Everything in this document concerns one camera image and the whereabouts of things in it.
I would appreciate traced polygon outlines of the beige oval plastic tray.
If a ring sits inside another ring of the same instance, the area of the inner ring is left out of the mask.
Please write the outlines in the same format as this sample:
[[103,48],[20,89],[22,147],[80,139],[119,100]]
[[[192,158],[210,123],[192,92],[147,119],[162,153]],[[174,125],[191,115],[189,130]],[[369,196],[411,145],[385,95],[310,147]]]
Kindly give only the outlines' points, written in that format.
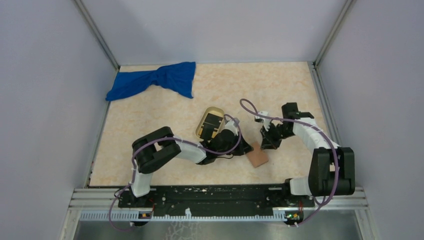
[[195,135],[202,141],[212,140],[223,126],[224,113],[219,107],[207,107],[196,127]]

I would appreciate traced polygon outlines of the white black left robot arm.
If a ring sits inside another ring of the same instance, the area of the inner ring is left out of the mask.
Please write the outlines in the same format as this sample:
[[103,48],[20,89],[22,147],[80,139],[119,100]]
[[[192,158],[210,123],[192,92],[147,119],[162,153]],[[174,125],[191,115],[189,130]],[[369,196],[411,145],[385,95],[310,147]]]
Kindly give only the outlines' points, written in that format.
[[208,165],[221,156],[243,156],[254,148],[236,127],[225,128],[210,140],[191,142],[175,136],[171,128],[165,126],[134,141],[132,150],[130,200],[136,206],[144,207],[150,200],[153,173],[174,158]]

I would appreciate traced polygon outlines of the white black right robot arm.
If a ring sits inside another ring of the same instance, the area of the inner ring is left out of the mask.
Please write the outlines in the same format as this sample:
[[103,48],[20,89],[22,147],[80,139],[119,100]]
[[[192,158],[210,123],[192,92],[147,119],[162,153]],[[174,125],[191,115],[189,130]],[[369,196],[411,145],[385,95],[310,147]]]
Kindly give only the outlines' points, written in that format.
[[307,176],[285,180],[287,189],[281,199],[295,206],[302,196],[347,196],[355,192],[355,154],[350,147],[332,141],[318,127],[310,112],[301,112],[295,102],[281,107],[282,123],[272,123],[266,111],[260,111],[255,121],[262,123],[262,150],[276,150],[282,140],[297,136],[312,154]]

